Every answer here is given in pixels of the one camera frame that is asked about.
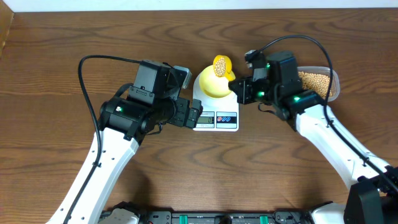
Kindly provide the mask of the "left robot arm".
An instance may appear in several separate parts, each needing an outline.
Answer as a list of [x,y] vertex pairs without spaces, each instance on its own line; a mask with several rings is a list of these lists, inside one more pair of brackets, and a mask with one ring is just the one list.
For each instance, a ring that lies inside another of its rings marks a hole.
[[185,67],[139,62],[134,83],[121,86],[93,119],[90,151],[49,223],[97,223],[121,172],[155,127],[195,128],[201,102],[179,96],[191,77]]

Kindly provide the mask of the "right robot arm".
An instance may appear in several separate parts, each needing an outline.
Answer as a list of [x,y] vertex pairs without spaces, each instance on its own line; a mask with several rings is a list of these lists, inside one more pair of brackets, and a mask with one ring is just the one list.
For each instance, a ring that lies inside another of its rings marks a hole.
[[397,168],[366,149],[318,93],[304,90],[293,53],[251,50],[245,61],[252,76],[229,83],[238,103],[272,106],[272,114],[308,139],[349,190],[345,205],[317,205],[302,223],[397,223]]

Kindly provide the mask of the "yellow measuring scoop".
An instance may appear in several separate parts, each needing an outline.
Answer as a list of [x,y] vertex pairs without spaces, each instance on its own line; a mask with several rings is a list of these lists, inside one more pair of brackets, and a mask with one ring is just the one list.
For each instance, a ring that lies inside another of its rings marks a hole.
[[217,55],[214,58],[213,70],[217,77],[225,77],[229,82],[236,79],[232,71],[232,61],[225,55]]

